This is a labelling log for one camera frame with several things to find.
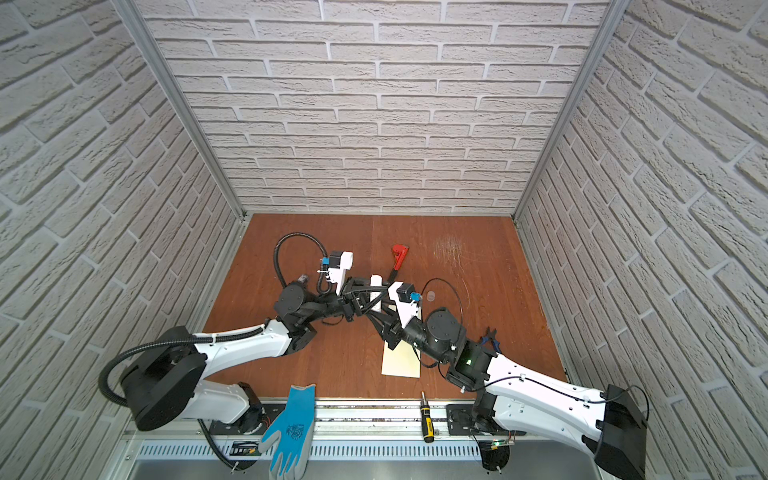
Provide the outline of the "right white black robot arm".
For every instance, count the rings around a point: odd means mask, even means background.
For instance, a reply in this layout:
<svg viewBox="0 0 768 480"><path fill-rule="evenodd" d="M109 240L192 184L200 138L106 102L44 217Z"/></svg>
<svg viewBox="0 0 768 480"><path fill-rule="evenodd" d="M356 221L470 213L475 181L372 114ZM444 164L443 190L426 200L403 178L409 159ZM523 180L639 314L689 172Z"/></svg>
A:
<svg viewBox="0 0 768 480"><path fill-rule="evenodd" d="M573 385L526 368L468 339L445 308L426 320L402 321L390 309L367 316L388 347L405 342L447 365L447 380L476 394L478 422L576 448L619 479L645 478L648 422L628 389Z"/></svg>

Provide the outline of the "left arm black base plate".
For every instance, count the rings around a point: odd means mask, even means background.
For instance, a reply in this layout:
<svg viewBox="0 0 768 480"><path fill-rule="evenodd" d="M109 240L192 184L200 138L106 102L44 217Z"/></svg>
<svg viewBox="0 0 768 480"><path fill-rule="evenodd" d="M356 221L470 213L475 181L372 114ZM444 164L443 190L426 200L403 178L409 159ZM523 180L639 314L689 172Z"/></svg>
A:
<svg viewBox="0 0 768 480"><path fill-rule="evenodd" d="M260 409L250 408L232 424L212 421L208 431L212 435L263 435L284 409L284 403L262 404Z"/></svg>

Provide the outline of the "cream yellow envelope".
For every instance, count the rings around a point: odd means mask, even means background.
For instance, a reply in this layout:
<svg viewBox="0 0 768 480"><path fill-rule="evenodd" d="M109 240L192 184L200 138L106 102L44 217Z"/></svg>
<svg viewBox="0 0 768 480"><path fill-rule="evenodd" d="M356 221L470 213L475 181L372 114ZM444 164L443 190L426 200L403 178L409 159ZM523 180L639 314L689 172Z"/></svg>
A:
<svg viewBox="0 0 768 480"><path fill-rule="evenodd" d="M385 376L418 379L421 372L420 354L411 344L401 341L394 349L384 344L381 373Z"/></svg>

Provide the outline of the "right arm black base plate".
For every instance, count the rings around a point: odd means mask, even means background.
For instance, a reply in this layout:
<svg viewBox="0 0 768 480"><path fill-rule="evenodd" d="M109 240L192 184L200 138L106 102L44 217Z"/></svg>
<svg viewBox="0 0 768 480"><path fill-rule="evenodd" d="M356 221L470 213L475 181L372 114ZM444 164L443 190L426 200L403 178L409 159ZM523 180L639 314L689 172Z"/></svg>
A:
<svg viewBox="0 0 768 480"><path fill-rule="evenodd" d="M474 412L469 404L452 403L445 407L448 434L450 436L524 436L525 432L508 431L499 427L493 420Z"/></svg>

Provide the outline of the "white glue stick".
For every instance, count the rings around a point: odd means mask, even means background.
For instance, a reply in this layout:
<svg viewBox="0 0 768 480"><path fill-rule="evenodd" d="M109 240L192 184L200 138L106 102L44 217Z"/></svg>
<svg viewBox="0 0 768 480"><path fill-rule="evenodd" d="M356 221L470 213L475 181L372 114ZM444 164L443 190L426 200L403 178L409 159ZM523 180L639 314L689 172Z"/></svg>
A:
<svg viewBox="0 0 768 480"><path fill-rule="evenodd" d="M370 287L372 288L370 301L373 303L374 309L379 308L383 296L386 293L386 288L383 286L383 278L380 275L372 275L370 278Z"/></svg>

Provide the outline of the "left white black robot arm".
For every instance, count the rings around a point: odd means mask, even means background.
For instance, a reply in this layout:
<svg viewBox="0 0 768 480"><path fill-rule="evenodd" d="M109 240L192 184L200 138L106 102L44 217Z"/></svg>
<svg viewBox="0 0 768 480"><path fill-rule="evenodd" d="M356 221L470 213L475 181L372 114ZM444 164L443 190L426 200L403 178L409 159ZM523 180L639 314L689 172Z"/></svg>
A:
<svg viewBox="0 0 768 480"><path fill-rule="evenodd" d="M259 422L255 393L243 382L212 382L211 375L298 352L314 338L313 322L328 317L353 320L372 311L386 295L386 287L360 279L350 279L340 292L324 295L314 295L304 283L294 281L275 303L276 317L261 325L209 334L173 327L159 340L122 354L132 361L119 377L122 402L141 431L178 418L235 424L248 431Z"/></svg>

